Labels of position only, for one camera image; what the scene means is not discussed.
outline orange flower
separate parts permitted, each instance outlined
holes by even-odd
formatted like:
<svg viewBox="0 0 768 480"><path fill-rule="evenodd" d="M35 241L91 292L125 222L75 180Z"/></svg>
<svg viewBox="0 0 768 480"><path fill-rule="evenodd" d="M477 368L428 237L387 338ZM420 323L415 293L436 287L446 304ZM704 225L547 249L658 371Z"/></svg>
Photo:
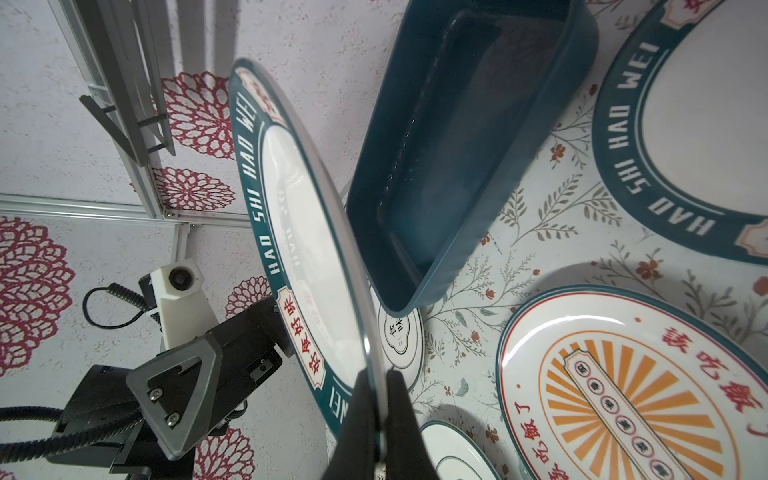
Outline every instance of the orange flower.
<svg viewBox="0 0 768 480"><path fill-rule="evenodd" d="M488 429L485 430L485 437L490 439L491 443L498 442L498 432L496 429L492 429L490 425L488 425Z"/></svg>
<svg viewBox="0 0 768 480"><path fill-rule="evenodd" d="M760 296L768 295L768 276L762 276L752 285L752 291Z"/></svg>
<svg viewBox="0 0 768 480"><path fill-rule="evenodd" d="M550 149L552 152L552 159L551 161L556 161L560 163L560 158L563 158L563 155L565 155L565 145L563 144L557 144L554 147Z"/></svg>
<svg viewBox="0 0 768 480"><path fill-rule="evenodd" d="M651 260L650 262L640 262L640 266L635 271L639 273L644 280L648 280L651 277L661 278L664 275L656 270L658 267L658 262L656 260Z"/></svg>

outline orange stripe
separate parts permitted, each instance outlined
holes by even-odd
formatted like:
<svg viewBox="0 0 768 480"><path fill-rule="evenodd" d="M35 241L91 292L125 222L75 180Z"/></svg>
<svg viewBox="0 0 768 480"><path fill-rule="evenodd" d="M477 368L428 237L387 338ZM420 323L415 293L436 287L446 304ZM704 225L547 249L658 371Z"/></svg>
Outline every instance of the orange stripe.
<svg viewBox="0 0 768 480"><path fill-rule="evenodd" d="M670 450L674 451L675 453L679 453L685 458L690 458L697 464L703 466L710 472L714 473L715 475L722 477L723 476L723 466L720 463L715 462L711 458L707 458L704 455L698 454L694 452L693 450L686 449L679 443L673 442L669 439L664 440L664 443L667 444L667 447L670 448Z"/></svg>
<svg viewBox="0 0 768 480"><path fill-rule="evenodd" d="M565 369L563 369L563 375L565 375L565 379L558 376L557 373L547 370L547 378L550 380L554 380L555 382L559 383L560 386L563 388L566 388L568 390L571 390L576 395L580 396L581 398L584 398L584 395L581 393L581 390L577 389L576 386L574 386L573 382L571 381L571 377L568 376L568 374L565 372Z"/></svg>
<svg viewBox="0 0 768 480"><path fill-rule="evenodd" d="M597 421L588 423L587 425L583 425L581 427L578 427L577 429L568 430L566 433L563 434L563 439L566 443L571 443L575 439L578 439L580 437L583 437L584 435L587 435L592 430L596 429L597 427L603 425L603 422Z"/></svg>
<svg viewBox="0 0 768 480"><path fill-rule="evenodd" d="M592 358L594 359L594 361L597 363L601 363L600 356L598 355L598 349L595 348L594 346L594 340L587 340L584 342L584 344L587 346L587 350L592 355Z"/></svg>
<svg viewBox="0 0 768 480"><path fill-rule="evenodd" d="M669 427L663 427L661 425L655 424L654 430L660 435L666 435L675 439L680 439L692 445L700 446L702 449L712 450L716 453L723 453L722 445L720 445L720 442L715 439L710 439L708 437L703 437L693 433L681 432L680 430L670 429Z"/></svg>
<svg viewBox="0 0 768 480"><path fill-rule="evenodd" d="M603 340L603 355L605 355L605 369L611 380L616 381L614 377L614 343Z"/></svg>
<svg viewBox="0 0 768 480"><path fill-rule="evenodd" d="M648 422L671 423L704 429L715 428L710 417L706 415L643 415L643 418Z"/></svg>
<svg viewBox="0 0 768 480"><path fill-rule="evenodd" d="M619 480L619 444L611 439L611 460L608 461L608 480Z"/></svg>
<svg viewBox="0 0 768 480"><path fill-rule="evenodd" d="M669 370L659 375L657 379L653 381L649 386L645 387L645 389L638 393L631 401L633 405L641 405L643 402L648 400L650 397L657 395L664 390L670 388L675 383L679 382L677 377L672 374Z"/></svg>
<svg viewBox="0 0 768 480"><path fill-rule="evenodd" d="M626 345L621 346L621 360L619 360L619 381L617 386L619 390L624 390L624 384L627 382L627 373L632 364L634 350Z"/></svg>
<svg viewBox="0 0 768 480"><path fill-rule="evenodd" d="M682 407L686 405L696 405L699 402L693 393L682 392L676 395L668 396L666 399L657 400L656 402L648 403L637 409L639 413L656 412L657 410L673 409L675 407Z"/></svg>
<svg viewBox="0 0 768 480"><path fill-rule="evenodd" d="M574 397L573 395L567 394L566 392L563 392L559 388L556 388L552 385L547 384L547 393L551 393L552 395L556 395L562 399L571 400L576 405L581 405L583 407L590 406L588 403L586 403L584 400L582 400L584 397L581 396L581 399Z"/></svg>
<svg viewBox="0 0 768 480"><path fill-rule="evenodd" d="M600 477L600 474L603 472L603 464L605 463L605 454L608 453L608 446L610 445L609 440L613 440L613 439L614 438L610 435L606 435L603 437L603 441L600 442L600 447L598 447L598 453L594 456L592 465L589 466L590 472L594 473L598 478Z"/></svg>
<svg viewBox="0 0 768 480"><path fill-rule="evenodd" d="M624 474L627 476L627 480L634 480L634 466L630 462L629 456L622 452L621 463L624 464Z"/></svg>
<svg viewBox="0 0 768 480"><path fill-rule="evenodd" d="M688 471L688 474L694 477L694 480L709 480L704 475L701 475L701 472L696 470L694 467L688 465L686 462L683 462L679 458L677 459L681 464L683 464L683 467Z"/></svg>
<svg viewBox="0 0 768 480"><path fill-rule="evenodd" d="M643 384L645 378L655 366L656 360L650 358L649 356L643 355L643 359L640 361L640 365L637 367L637 370L634 373L634 377L632 377L632 381L629 382L627 391L624 392L624 395L627 398L630 398L632 395L634 395L634 393L638 388L640 388L640 385Z"/></svg>
<svg viewBox="0 0 768 480"><path fill-rule="evenodd" d="M555 410L565 410L566 412L576 413L594 413L593 409L585 409L582 407L573 406L570 403L558 402L556 400L547 400L547 404L549 404L549 408Z"/></svg>
<svg viewBox="0 0 768 480"><path fill-rule="evenodd" d="M597 415L554 415L555 425L570 425L572 423L592 422L598 419Z"/></svg>
<svg viewBox="0 0 768 480"><path fill-rule="evenodd" d="M592 447L594 447L594 444L600 440L600 438L603 435L607 435L608 430L606 429L600 429L597 430L595 433L592 434L591 437L584 440L584 443L582 443L579 448L574 450L574 454L578 457L579 460L584 460L584 457L587 456L587 454L592 450Z"/></svg>

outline orange sunburst pattern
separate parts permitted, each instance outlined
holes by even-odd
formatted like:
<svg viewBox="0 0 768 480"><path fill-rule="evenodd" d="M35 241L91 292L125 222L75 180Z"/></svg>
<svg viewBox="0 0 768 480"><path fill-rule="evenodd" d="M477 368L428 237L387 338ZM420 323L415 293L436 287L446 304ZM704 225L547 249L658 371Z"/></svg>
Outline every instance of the orange sunburst pattern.
<svg viewBox="0 0 768 480"><path fill-rule="evenodd" d="M655 433L656 442L663 443L657 448L674 453L673 462L679 462L691 478L738 478L737 453L725 422L701 388L647 346L596 332L579 333L555 343L545 357L547 365L542 367L540 378L541 402L550 427L586 477L672 478L664 476L663 468L655 470L657 465L637 462L642 457L627 450L627 442L617 441L622 440L617 426L607 427L596 413L594 402L571 378L572 371L569 375L566 370L566 357L578 351L594 359L601 375L612 382L611 388L621 393L624 404L630 403L640 422Z"/></svg>

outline white plate center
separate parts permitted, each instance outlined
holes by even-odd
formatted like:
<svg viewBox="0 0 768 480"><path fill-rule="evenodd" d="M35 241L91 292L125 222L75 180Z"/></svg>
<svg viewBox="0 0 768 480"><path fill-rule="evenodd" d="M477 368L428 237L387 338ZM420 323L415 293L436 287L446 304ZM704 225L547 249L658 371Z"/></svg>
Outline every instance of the white plate center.
<svg viewBox="0 0 768 480"><path fill-rule="evenodd" d="M333 371L348 386L366 367L352 297L304 159L291 133L273 125L262 147L264 193L293 295Z"/></svg>
<svg viewBox="0 0 768 480"><path fill-rule="evenodd" d="M766 18L768 2L724 0L671 52L642 118L650 161L671 184L758 215L768 213Z"/></svg>

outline red dahlia pattern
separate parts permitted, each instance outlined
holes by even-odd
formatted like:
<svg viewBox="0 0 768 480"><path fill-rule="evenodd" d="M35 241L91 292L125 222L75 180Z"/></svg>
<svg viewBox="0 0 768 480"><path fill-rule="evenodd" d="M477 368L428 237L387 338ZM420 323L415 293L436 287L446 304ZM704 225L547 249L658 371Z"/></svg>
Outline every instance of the red dahlia pattern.
<svg viewBox="0 0 768 480"><path fill-rule="evenodd" d="M27 365L32 350L56 334L72 304L66 254L48 228L0 217L0 377Z"/></svg>
<svg viewBox="0 0 768 480"><path fill-rule="evenodd" d="M188 169L154 169L160 199L169 208L216 210L231 204L235 194L223 181Z"/></svg>
<svg viewBox="0 0 768 480"><path fill-rule="evenodd" d="M234 158L229 78L181 72L163 78L170 132L182 145L216 158Z"/></svg>
<svg viewBox="0 0 768 480"><path fill-rule="evenodd" d="M227 297L227 318L229 319L237 315L271 294L272 290L266 281L266 277L252 276L248 280L243 280L240 282L240 285L234 287L232 293Z"/></svg>
<svg viewBox="0 0 768 480"><path fill-rule="evenodd" d="M255 468L248 438L240 429L229 429L225 436L206 437L197 446L194 480L246 480Z"/></svg>

